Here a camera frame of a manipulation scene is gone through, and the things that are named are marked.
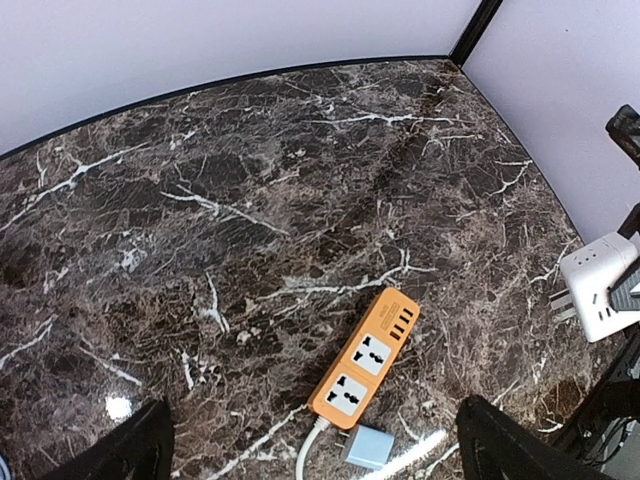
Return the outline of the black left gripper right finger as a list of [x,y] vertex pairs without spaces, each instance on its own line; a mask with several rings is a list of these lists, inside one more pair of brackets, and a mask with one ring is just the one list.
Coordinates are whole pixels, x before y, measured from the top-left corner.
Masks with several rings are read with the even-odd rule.
[[531,435],[484,397],[465,398],[456,416],[466,479],[605,479]]

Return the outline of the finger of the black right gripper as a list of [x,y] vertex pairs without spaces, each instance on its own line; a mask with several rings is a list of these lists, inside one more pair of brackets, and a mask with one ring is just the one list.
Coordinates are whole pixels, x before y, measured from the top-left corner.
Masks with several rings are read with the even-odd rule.
[[608,301],[616,312],[639,311],[639,259],[634,260],[608,288]]

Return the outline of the light blue charger plug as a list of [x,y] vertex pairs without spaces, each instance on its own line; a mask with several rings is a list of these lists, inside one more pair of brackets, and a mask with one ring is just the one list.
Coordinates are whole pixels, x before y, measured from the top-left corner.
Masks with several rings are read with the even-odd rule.
[[347,464],[368,470],[380,470],[389,459],[395,437],[375,428],[356,425],[349,431],[339,431],[343,442],[340,458]]

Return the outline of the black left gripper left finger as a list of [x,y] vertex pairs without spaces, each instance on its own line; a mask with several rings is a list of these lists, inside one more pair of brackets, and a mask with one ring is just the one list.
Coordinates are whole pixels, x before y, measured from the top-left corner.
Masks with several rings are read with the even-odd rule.
[[164,400],[144,404],[92,447],[47,473],[46,479],[168,479],[174,426]]

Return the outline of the orange power strip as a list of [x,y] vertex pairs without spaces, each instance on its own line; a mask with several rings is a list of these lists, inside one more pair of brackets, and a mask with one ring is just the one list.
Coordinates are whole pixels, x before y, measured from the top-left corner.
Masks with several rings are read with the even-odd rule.
[[310,410],[340,429],[355,426],[419,315],[418,304],[404,293],[381,291],[311,394]]

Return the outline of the white cube socket adapter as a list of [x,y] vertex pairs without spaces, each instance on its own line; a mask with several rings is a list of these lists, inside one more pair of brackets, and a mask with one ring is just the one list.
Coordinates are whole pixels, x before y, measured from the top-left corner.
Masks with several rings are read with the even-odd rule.
[[564,256],[559,269],[566,289],[551,297],[551,308],[561,311],[556,318],[575,315],[591,343],[637,323],[639,311],[616,312],[608,301],[608,288],[636,259],[636,245],[617,232]]

